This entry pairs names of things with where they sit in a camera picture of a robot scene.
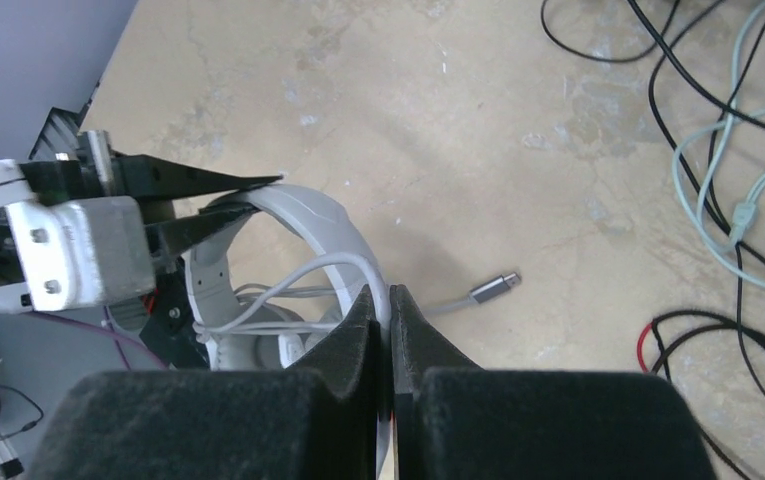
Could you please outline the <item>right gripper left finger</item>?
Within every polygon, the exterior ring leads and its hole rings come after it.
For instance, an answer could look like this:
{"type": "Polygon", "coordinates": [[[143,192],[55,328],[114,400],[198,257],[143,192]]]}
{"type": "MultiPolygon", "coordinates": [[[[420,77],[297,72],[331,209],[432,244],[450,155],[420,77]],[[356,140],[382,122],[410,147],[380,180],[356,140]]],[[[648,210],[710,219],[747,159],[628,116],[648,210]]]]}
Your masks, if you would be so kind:
{"type": "Polygon", "coordinates": [[[363,290],[280,371],[109,371],[53,416],[32,479],[373,479],[380,329],[363,290]]]}

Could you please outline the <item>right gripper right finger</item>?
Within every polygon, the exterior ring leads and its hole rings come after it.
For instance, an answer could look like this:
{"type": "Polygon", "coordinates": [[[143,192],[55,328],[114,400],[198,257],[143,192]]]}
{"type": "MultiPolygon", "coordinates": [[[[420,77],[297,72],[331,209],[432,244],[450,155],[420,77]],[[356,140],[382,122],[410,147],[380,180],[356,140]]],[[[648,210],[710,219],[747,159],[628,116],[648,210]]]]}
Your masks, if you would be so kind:
{"type": "Polygon", "coordinates": [[[711,479],[686,402],[627,372],[489,370],[390,291],[399,479],[711,479]]]}

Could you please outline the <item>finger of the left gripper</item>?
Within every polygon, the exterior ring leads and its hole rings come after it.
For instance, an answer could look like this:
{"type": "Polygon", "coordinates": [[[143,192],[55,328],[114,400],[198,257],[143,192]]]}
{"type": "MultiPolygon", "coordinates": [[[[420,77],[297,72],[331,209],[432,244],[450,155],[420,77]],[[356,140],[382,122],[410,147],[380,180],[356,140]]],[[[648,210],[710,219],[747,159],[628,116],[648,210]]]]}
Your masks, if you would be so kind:
{"type": "Polygon", "coordinates": [[[198,214],[145,226],[152,260],[175,260],[214,235],[258,213],[248,202],[207,207],[198,214]]]}
{"type": "Polygon", "coordinates": [[[171,201],[229,191],[250,191],[278,182],[280,175],[243,177],[205,170],[149,155],[110,160],[111,185],[102,184],[87,161],[32,161],[20,165],[44,202],[128,196],[139,202],[171,201]]]}

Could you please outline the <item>white grey headphones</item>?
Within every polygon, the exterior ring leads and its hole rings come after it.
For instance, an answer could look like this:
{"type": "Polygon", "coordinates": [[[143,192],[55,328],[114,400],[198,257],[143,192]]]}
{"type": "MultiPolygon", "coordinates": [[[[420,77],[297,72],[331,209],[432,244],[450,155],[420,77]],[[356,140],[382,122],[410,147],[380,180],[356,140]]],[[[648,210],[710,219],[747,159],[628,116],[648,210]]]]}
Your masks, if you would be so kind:
{"type": "Polygon", "coordinates": [[[369,289],[389,323],[378,234],[390,195],[277,184],[227,194],[212,207],[259,209],[185,253],[197,341],[212,371],[281,370],[323,340],[369,289]]]}

